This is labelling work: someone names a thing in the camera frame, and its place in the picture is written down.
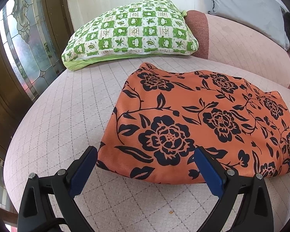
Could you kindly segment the pink bolster cushion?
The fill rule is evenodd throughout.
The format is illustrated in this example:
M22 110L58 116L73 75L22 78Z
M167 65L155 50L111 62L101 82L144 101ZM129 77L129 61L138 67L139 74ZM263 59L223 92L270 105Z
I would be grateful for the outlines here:
M195 57L240 68L290 89L290 55L268 37L197 10L189 10L185 22L199 43Z

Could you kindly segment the grey pillow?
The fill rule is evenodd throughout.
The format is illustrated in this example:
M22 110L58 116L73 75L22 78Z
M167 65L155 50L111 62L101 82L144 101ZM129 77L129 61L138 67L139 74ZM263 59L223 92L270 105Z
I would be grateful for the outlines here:
M209 14L223 17L270 38L284 50L290 48L284 28L286 10L276 0L212 0Z

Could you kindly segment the dark wooden glass door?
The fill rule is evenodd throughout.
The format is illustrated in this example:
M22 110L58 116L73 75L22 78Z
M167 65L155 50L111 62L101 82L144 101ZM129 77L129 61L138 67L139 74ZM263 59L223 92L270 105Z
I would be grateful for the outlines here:
M73 32L67 0L7 0L0 9L0 208L17 212L30 172L46 170L59 109L49 86Z

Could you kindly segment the green white checkered pillow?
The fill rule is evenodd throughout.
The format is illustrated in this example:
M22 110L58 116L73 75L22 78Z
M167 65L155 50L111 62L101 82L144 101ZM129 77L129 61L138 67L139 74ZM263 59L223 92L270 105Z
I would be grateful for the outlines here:
M78 28L62 61L76 71L142 55L192 55L198 48L198 40L172 1L143 0L109 10Z

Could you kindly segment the orange black floral blouse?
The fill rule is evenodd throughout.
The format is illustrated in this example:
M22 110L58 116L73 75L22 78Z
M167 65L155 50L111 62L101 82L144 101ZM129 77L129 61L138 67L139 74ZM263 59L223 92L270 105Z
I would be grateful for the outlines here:
M242 176L286 174L290 104L244 78L143 63L124 83L97 165L152 183L201 183L194 162L199 147Z

